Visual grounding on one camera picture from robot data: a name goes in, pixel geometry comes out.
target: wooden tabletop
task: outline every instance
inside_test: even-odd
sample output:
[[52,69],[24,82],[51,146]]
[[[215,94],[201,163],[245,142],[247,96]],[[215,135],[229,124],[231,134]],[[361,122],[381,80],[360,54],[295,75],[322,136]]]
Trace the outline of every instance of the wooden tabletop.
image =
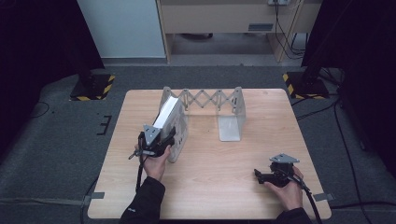
[[[259,185],[253,170],[270,174],[269,158],[279,153],[299,159],[295,165],[305,184],[313,194],[323,192],[285,91],[242,92],[247,118],[239,142],[220,142],[216,111],[191,108],[187,142],[177,162],[166,163],[161,219],[276,218],[282,206],[275,194]],[[155,120],[162,94],[162,90],[127,92],[94,191],[105,195],[92,199],[90,218],[120,218],[134,198],[139,161],[128,157],[143,124]],[[332,215],[327,201],[316,204],[321,218]],[[315,218],[305,194],[304,209]]]

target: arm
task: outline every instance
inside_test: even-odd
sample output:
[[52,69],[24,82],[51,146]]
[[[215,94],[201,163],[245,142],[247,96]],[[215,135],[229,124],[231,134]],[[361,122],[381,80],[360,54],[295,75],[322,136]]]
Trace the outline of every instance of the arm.
[[[303,179],[300,170],[293,166],[294,173]],[[276,218],[276,224],[311,224],[312,221],[303,209],[303,192],[301,187],[294,181],[290,181],[283,188],[278,188],[270,182],[264,186],[270,189],[282,202],[285,211]]]
[[144,157],[144,169],[148,177],[134,196],[132,203],[123,212],[120,224],[158,223],[165,186],[161,183],[165,162],[170,155],[168,146],[161,157]]

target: power outlet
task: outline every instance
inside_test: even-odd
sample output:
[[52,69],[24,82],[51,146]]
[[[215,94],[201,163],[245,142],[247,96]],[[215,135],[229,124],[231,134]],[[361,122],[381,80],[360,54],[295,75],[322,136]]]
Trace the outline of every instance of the power outlet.
[[269,6],[274,6],[275,4],[278,6],[287,6],[290,4],[290,0],[268,0]]

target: white wall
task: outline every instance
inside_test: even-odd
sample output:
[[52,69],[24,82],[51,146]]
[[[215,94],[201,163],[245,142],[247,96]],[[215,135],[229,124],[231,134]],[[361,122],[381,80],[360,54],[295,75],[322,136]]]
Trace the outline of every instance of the white wall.
[[78,0],[102,58],[165,58],[155,0]]

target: black sleeve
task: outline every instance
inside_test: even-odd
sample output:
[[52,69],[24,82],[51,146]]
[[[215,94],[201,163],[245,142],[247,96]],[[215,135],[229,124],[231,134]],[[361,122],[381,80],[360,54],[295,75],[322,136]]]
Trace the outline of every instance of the black sleeve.
[[165,186],[148,176],[132,203],[123,212],[120,224],[158,223],[164,194]]
[[312,224],[312,221],[303,208],[295,208],[282,212],[276,218],[275,224]]

